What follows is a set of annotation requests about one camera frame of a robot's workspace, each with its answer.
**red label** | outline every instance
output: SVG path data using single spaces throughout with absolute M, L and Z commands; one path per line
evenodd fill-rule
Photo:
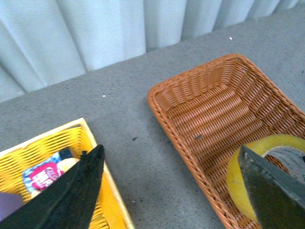
M 43 191 L 63 174 L 64 172 L 57 168 L 56 163 L 48 162 L 34 169 L 30 178 L 33 188 Z

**purple object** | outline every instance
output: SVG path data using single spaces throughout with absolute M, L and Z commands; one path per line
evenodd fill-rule
M 0 192 L 0 221 L 23 205 L 21 195 Z

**snack package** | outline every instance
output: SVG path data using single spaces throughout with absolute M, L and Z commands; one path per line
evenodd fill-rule
M 79 159 L 73 157 L 69 148 L 64 148 L 45 161 L 24 170 L 22 173 L 23 183 L 33 198 L 78 161 Z

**wicker basket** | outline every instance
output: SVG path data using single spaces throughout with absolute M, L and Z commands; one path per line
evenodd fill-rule
M 97 146 L 83 118 L 0 152 L 0 191 L 21 194 L 23 202 L 28 202 L 31 195 L 23 184 L 22 172 L 68 146 L 79 155 L 82 151 L 91 151 Z M 89 228 L 134 229 L 106 163 L 102 187 Z
M 230 54 L 154 86 L 148 103 L 228 229 L 258 229 L 226 188 L 230 156 L 273 134 L 305 138 L 305 114 L 251 61 Z

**orange wicker basket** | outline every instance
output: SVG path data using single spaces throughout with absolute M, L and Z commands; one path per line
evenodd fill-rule
M 273 134 L 305 139 L 305 114 L 246 57 L 230 54 L 154 86 L 148 103 L 227 229 L 258 229 L 226 188 L 230 156 Z

